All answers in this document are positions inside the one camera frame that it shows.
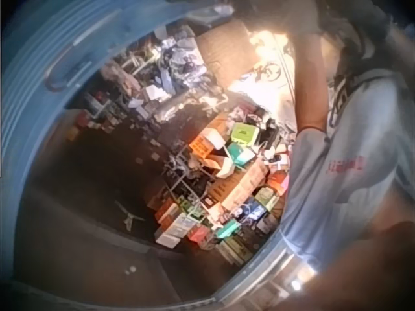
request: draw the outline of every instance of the white t-shirt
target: white t-shirt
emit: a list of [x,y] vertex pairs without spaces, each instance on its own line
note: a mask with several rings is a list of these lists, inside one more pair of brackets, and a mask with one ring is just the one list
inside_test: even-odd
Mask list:
[[317,270],[361,235],[396,180],[414,197],[414,103],[390,73],[350,96],[331,138],[302,130],[280,231]]

